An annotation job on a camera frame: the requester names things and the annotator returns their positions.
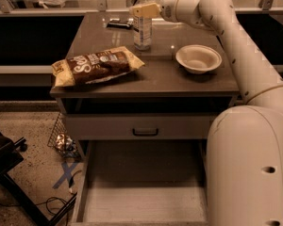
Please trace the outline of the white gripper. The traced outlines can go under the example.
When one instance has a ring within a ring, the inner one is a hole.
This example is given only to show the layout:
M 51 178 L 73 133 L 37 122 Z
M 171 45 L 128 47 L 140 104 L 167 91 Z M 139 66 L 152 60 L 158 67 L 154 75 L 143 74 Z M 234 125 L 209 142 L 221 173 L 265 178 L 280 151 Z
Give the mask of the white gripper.
M 177 23 L 176 7 L 179 0 L 159 0 L 157 3 L 138 4 L 129 8 L 129 14 L 135 17 L 161 17 L 167 22 Z

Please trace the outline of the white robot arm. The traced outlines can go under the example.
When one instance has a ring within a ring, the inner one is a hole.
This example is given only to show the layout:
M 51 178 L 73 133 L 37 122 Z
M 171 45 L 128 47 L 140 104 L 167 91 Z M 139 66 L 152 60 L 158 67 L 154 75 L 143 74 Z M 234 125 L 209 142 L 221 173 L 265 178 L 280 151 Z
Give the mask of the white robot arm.
M 283 78 L 239 23 L 232 0 L 159 0 L 130 8 L 213 30 L 243 103 L 208 133 L 209 226 L 283 226 Z

